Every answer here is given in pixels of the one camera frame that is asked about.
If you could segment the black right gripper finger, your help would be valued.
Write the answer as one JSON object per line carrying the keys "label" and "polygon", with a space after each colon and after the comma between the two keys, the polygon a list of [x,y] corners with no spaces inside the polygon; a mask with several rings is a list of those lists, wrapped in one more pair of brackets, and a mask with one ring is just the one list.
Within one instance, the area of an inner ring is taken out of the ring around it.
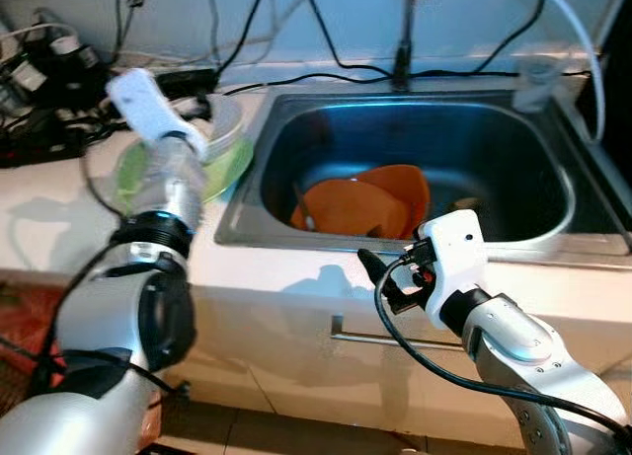
{"label": "black right gripper finger", "polygon": [[384,291],[397,291],[398,285],[394,282],[387,263],[369,249],[357,249],[356,255],[371,282],[374,284],[382,282]]}

